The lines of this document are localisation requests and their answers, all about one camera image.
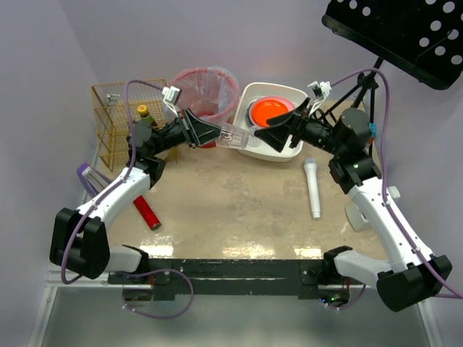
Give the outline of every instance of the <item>small bottle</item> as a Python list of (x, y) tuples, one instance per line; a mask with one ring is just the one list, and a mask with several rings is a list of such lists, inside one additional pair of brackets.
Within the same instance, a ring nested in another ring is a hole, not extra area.
[(158, 126), (153, 116), (150, 115), (150, 111), (148, 111), (148, 107), (146, 107), (146, 105), (139, 105), (137, 107), (137, 112), (140, 115), (142, 121), (148, 122), (149, 124), (151, 124), (152, 127)]

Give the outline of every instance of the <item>pink trash can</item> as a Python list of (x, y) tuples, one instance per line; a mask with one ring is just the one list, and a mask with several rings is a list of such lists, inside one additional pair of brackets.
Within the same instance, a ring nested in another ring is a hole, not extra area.
[(178, 74), (169, 86), (182, 91), (177, 105), (190, 108), (210, 123), (220, 125), (237, 111), (239, 88), (237, 80), (221, 67), (201, 67)]

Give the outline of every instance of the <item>cable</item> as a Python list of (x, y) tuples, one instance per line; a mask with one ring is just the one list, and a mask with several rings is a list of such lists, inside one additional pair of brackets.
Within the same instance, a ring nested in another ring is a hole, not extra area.
[(131, 307), (127, 303), (125, 294), (122, 294), (122, 302), (124, 303), (124, 306), (122, 308), (123, 309), (127, 308), (127, 309), (129, 309), (130, 311), (132, 311), (134, 313), (141, 314), (142, 316), (145, 316), (145, 317), (148, 317), (148, 318), (153, 318), (155, 320), (171, 320), (172, 318), (177, 318), (178, 316), (184, 314), (190, 308), (190, 306), (191, 306), (191, 304), (193, 302), (193, 299), (195, 298), (195, 292), (193, 290), (193, 284), (191, 283), (191, 280), (184, 273), (181, 273), (180, 271), (177, 271), (177, 270), (174, 270), (174, 269), (160, 269), (160, 270), (150, 271), (149, 273), (122, 273), (122, 275), (127, 276), (127, 277), (131, 277), (131, 278), (140, 278), (140, 277), (155, 275), (156, 273), (165, 273), (166, 271), (169, 271), (171, 273), (176, 273), (180, 277), (183, 277), (187, 281), (188, 286), (190, 287), (190, 299), (188, 300), (187, 304), (185, 305), (185, 307), (183, 309), (181, 309), (180, 311), (178, 311), (175, 314), (171, 314), (171, 315), (168, 315), (168, 316), (147, 313), (147, 312), (144, 312), (144, 311), (140, 311), (139, 309), (136, 309), (134, 307)]
[(404, 237), (407, 239), (408, 243), (412, 247), (412, 249), (415, 251), (415, 254), (420, 258), (422, 263), (426, 266), (428, 271), (431, 273), (431, 275), (436, 278), (436, 280), (442, 284), (445, 288), (447, 288), (450, 292), (452, 292), (456, 298), (458, 299), (463, 299), (463, 293), (460, 292), (458, 289), (455, 289), (453, 286), (451, 286), (449, 283), (447, 283), (429, 264), (429, 262), (426, 260), (425, 256), (421, 252), (420, 248), (416, 245), (415, 241), (413, 238), (408, 234), (406, 228), (402, 225), (400, 222), (399, 218), (396, 216), (396, 213), (388, 203), (386, 199), (386, 190), (387, 190), (387, 162), (386, 162), (386, 131), (387, 131), (387, 126), (388, 126), (388, 119), (389, 119), (389, 102), (390, 102), (390, 90), (389, 90), (389, 83), (388, 80), (386, 79), (386, 76), (384, 73), (382, 73), (381, 70), (375, 69), (375, 68), (368, 68), (368, 69), (362, 69), (356, 72), (353, 72), (351, 74), (348, 74), (347, 76), (342, 77), (339, 81), (333, 83), (331, 86), (334, 87), (335, 85), (338, 85), (339, 83), (349, 79), (350, 77), (356, 76), (359, 73), (366, 72), (366, 71), (371, 71), (371, 72), (376, 72), (381, 79), (383, 80), (384, 83), (384, 89), (386, 90), (386, 110), (384, 111), (384, 121), (383, 121), (383, 134), (381, 136), (381, 144), (380, 144), (380, 153), (381, 153), (381, 158), (383, 161), (383, 185), (381, 187), (381, 194), (382, 194), (382, 199), (384, 202), (384, 205), (386, 206), (387, 211), (391, 215), (392, 219), (396, 223), (396, 225), (399, 227), (399, 230), (402, 232)]
[[(158, 87), (157, 85), (152, 85), (151, 83), (148, 83), (148, 82), (145, 82), (145, 81), (142, 81), (142, 80), (131, 80), (129, 82), (127, 82), (125, 84), (125, 107), (126, 107), (126, 110), (127, 110), (127, 119), (129, 121), (129, 132), (130, 132), (130, 137), (131, 137), (131, 143), (132, 143), (132, 149), (135, 149), (136, 146), (135, 146), (135, 136), (134, 136), (134, 133), (133, 133), (133, 118), (132, 118), (132, 113), (130, 112), (130, 104), (129, 104), (129, 86), (132, 84), (132, 83), (139, 83), (141, 85), (147, 85), (148, 87), (152, 87), (152, 88), (155, 88), (157, 90), (162, 90), (161, 87)], [(90, 206), (90, 208), (88, 209), (88, 211), (86, 213), (84, 213), (84, 215), (79, 219), (79, 222), (77, 223), (77, 225), (75, 226), (74, 230), (72, 231), (71, 233), (71, 236), (69, 238), (69, 241), (67, 242), (67, 245), (66, 245), (66, 248), (64, 249), (64, 253), (63, 253), (63, 259), (61, 261), (61, 281), (64, 283), (64, 284), (72, 284), (74, 283), (76, 280), (78, 280), (79, 278), (82, 277), (82, 275), (77, 275), (76, 277), (74, 277), (73, 279), (71, 280), (68, 280), (66, 278), (66, 265), (67, 265), (67, 260), (69, 258), (69, 253), (71, 252), (71, 248), (72, 248), (72, 244), (74, 243), (74, 240), (77, 236), (77, 233), (79, 232), (80, 228), (82, 227), (83, 223), (85, 222), (85, 220), (88, 218), (88, 216), (94, 211), (96, 210), (96, 208), (98, 207), (98, 205), (109, 195), (111, 194), (118, 186), (120, 186), (122, 183), (124, 183), (127, 178), (129, 177), (130, 175), (130, 172), (132, 171), (134, 165), (135, 165), (135, 158), (136, 158), (136, 151), (133, 150), (132, 151), (132, 156), (130, 158), (130, 164), (129, 164), (129, 168), (127, 169), (127, 172), (125, 173), (124, 177), (120, 180), (118, 180), (116, 183), (114, 183), (112, 186), (110, 186), (108, 188), (108, 190), (106, 190), (96, 201), (95, 201), (95, 204)]]

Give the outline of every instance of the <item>beige surface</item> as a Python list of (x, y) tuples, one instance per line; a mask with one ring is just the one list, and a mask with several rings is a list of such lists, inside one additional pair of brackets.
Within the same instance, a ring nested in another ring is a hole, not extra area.
[[(315, 157), (321, 219), (313, 220), (302, 162)], [(145, 198), (162, 222), (151, 231), (132, 206), (110, 227), (111, 245), (128, 244), (152, 257), (317, 258), (348, 245), (386, 255), (373, 230), (355, 232), (349, 199), (329, 174), (330, 155), (304, 144), (288, 163), (269, 163), (223, 148), (180, 147)]]

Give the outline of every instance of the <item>white container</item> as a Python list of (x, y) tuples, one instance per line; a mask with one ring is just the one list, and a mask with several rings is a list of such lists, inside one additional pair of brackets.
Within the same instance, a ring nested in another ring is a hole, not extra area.
[[(239, 101), (238, 109), (233, 120), (233, 125), (236, 125), (237, 127), (245, 130), (249, 130), (251, 126), (246, 121), (246, 112), (250, 104), (257, 99), (273, 95), (288, 99), (294, 104), (295, 107), (298, 107), (298, 105), (300, 105), (307, 97), (307, 94), (301, 90), (287, 87), (285, 85), (275, 85), (273, 83), (263, 82), (251, 83), (245, 88), (241, 100)], [(289, 137), (288, 142), (284, 146), (284, 149), (281, 151), (281, 153), (276, 152), (272, 147), (256, 138), (254, 138), (253, 141), (250, 141), (246, 149), (238, 151), (242, 154), (257, 159), (284, 162), (291, 160), (302, 150), (302, 141), (296, 148), (289, 148), (290, 140), (291, 137)]]

